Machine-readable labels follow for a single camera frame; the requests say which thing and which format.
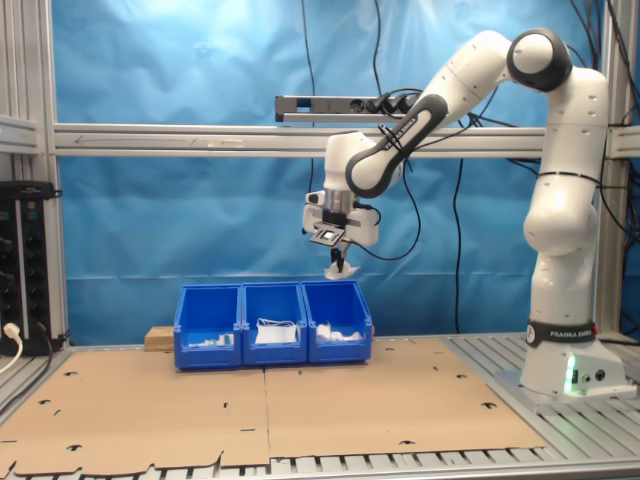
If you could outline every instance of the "cardboard sheet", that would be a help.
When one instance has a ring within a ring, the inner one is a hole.
[[[544,446],[438,339],[378,341],[368,365],[266,379],[272,457]]]
[[[173,355],[74,354],[0,428],[19,475],[269,462],[264,372],[177,373]]]
[[[0,428],[0,475],[14,461],[18,475],[82,468],[102,477],[206,466],[220,455],[232,466],[540,446],[437,339],[374,342],[368,365],[266,372],[178,373],[170,354],[86,352]]]

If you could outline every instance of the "white cable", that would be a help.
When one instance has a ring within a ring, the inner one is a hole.
[[[0,375],[9,370],[22,355],[22,338],[20,338],[20,327],[15,323],[7,323],[3,328],[4,334],[18,344],[18,353],[7,365],[0,370]]]

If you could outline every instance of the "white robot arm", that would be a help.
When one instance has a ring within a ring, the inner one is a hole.
[[[427,135],[462,118],[504,81],[545,93],[549,105],[524,225],[539,255],[521,383],[554,398],[630,393],[634,387],[626,384],[622,363],[597,341],[589,313],[597,238],[592,203],[607,133],[607,81],[595,70],[574,67],[553,32],[530,30],[513,43],[482,32],[440,69],[387,138],[375,143],[360,132],[332,136],[324,190],[307,195],[304,229],[314,233],[312,241],[331,247],[328,278],[351,275],[356,269],[345,260],[349,245],[378,239],[377,213],[358,197],[381,195]]]

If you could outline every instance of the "blue bin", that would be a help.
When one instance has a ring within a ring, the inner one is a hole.
[[[242,365],[240,285],[182,287],[173,326],[178,368],[229,368]],[[233,345],[189,346],[233,335]]]
[[[242,285],[242,347],[245,365],[283,365],[307,361],[307,315],[300,283]],[[258,318],[290,320],[298,326],[296,343],[256,344]]]
[[[371,358],[373,323],[358,282],[302,282],[302,295],[309,323],[309,362],[364,362]],[[332,342],[317,338],[316,327],[327,323],[332,331],[344,336],[360,332],[362,340]]]

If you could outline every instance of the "table surface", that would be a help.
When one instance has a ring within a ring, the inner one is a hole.
[[[526,353],[522,334],[439,336],[485,380],[523,420],[535,429],[547,446],[535,449],[416,452],[411,454],[352,455],[272,459],[268,466],[180,468],[118,477],[122,480],[188,480],[209,478],[268,477],[375,477],[375,478],[640,478],[640,400],[588,401],[546,408],[534,414],[495,380],[500,371],[519,371]],[[49,373],[77,351],[126,350],[126,347],[72,347],[54,357]],[[640,368],[640,348],[609,345],[628,365]],[[0,377],[0,407],[34,378],[46,358],[23,358]],[[0,367],[9,362],[0,358]],[[3,422],[21,402],[7,411]],[[72,475],[34,476],[33,480],[80,480]],[[8,479],[16,480],[13,473]]]

